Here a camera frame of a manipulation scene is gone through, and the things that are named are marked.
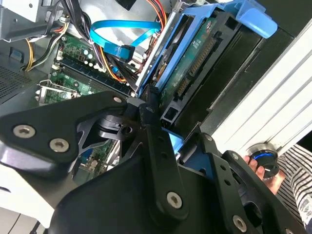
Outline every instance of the black plastic panel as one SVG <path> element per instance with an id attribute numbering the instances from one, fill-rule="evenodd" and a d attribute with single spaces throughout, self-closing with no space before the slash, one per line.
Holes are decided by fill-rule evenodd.
<path id="1" fill-rule="evenodd" d="M 293 37 L 281 29 L 265 40 L 242 27 L 214 66 L 214 71 L 181 113 L 175 123 L 176 131 L 185 137 L 197 122 L 202 122 L 201 130 L 212 134 L 292 40 Z M 229 82 L 227 90 L 222 93 Z"/>

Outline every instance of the blue plastic tab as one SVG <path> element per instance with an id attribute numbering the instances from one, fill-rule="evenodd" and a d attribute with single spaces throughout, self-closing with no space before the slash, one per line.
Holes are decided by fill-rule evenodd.
<path id="1" fill-rule="evenodd" d="M 170 141 L 172 144 L 172 148 L 174 149 L 174 153 L 176 154 L 179 149 L 181 149 L 183 145 L 183 137 L 179 136 L 178 134 L 175 134 L 165 128 L 162 128 L 162 130 L 169 133 Z"/>
<path id="2" fill-rule="evenodd" d="M 217 8 L 231 12 L 238 22 L 266 39 L 277 31 L 277 24 L 265 14 L 266 9 L 254 0 L 220 3 Z"/>
<path id="3" fill-rule="evenodd" d="M 103 47 L 104 52 L 115 55 L 123 60 L 130 59 L 130 50 L 125 47 L 116 45 L 105 38 L 101 37 L 96 30 L 99 28 L 107 27 L 121 27 L 121 28 L 148 28 L 149 30 L 137 38 L 131 45 L 138 46 L 141 42 L 150 37 L 153 33 L 158 32 L 161 28 L 158 22 L 146 22 L 146 21 L 130 21 L 130 20 L 103 20 L 94 22 L 91 25 L 90 37 L 91 39 Z"/>

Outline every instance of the black metal bracket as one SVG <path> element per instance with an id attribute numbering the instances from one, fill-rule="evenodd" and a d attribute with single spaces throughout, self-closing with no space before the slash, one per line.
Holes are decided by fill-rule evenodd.
<path id="1" fill-rule="evenodd" d="M 0 119 L 0 151 L 10 156 L 1 154 L 0 163 L 42 177 L 65 176 L 87 149 L 85 141 L 95 122 L 107 115 L 122 115 L 126 108 L 126 100 L 118 94 L 101 92 L 4 116 Z M 31 126 L 34 135 L 17 136 L 14 128 L 21 125 Z M 53 139 L 63 139 L 59 144 L 68 149 L 56 152 L 51 148 Z M 98 141 L 103 144 L 106 139 Z"/>
<path id="2" fill-rule="evenodd" d="M 157 89 L 147 86 L 143 99 L 146 103 L 139 106 L 141 130 L 121 162 L 135 156 L 143 156 L 150 215 L 157 225 L 171 229 L 187 218 L 188 200 L 169 134 L 161 129 Z M 181 199 L 182 203 L 178 208 L 168 202 L 168 199 L 171 199 L 168 196 L 172 192 Z M 175 197 L 172 199 L 173 203 L 178 203 Z"/>

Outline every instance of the striped shirt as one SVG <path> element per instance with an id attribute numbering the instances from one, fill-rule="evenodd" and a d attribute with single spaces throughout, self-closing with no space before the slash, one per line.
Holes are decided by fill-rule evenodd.
<path id="1" fill-rule="evenodd" d="M 276 196 L 308 231 L 312 219 L 312 153 L 296 144 L 277 163 L 286 178 Z"/>

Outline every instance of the screw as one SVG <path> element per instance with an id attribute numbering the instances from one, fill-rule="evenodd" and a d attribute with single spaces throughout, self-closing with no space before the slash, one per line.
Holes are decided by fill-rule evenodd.
<path id="1" fill-rule="evenodd" d="M 118 98 L 118 97 L 115 97 L 115 98 L 114 98 L 114 101 L 116 101 L 116 102 L 118 102 L 118 103 L 121 103 L 121 102 L 122 102 L 121 99 Z"/>
<path id="2" fill-rule="evenodd" d="M 233 156 L 233 158 L 234 158 L 235 160 L 238 160 L 238 159 L 239 159 L 239 157 L 238 157 L 237 154 L 232 153 L 232 156 Z"/>
<path id="3" fill-rule="evenodd" d="M 286 234 L 293 234 L 293 232 L 289 230 L 288 228 L 286 228 Z"/>
<path id="4" fill-rule="evenodd" d="M 35 135 L 36 130 L 29 125 L 18 125 L 13 129 L 13 133 L 20 138 L 31 138 Z"/>
<path id="5" fill-rule="evenodd" d="M 233 216 L 233 223 L 242 233 L 245 233 L 247 231 L 246 223 L 238 215 Z"/>
<path id="6" fill-rule="evenodd" d="M 167 201 L 173 208 L 180 209 L 182 207 L 182 199 L 175 192 L 167 193 Z"/>
<path id="7" fill-rule="evenodd" d="M 154 110 L 153 110 L 151 107 L 149 107 L 149 106 L 146 107 L 146 110 L 148 110 L 148 111 L 154 113 Z"/>
<path id="8" fill-rule="evenodd" d="M 208 135 L 208 134 L 205 134 L 205 137 L 206 137 L 206 139 L 207 139 L 208 141 L 212 141 L 212 140 L 213 140 L 213 138 L 212 138 L 210 135 Z"/>
<path id="9" fill-rule="evenodd" d="M 62 138 L 55 138 L 50 141 L 50 148 L 57 153 L 64 153 L 69 149 L 69 143 Z"/>

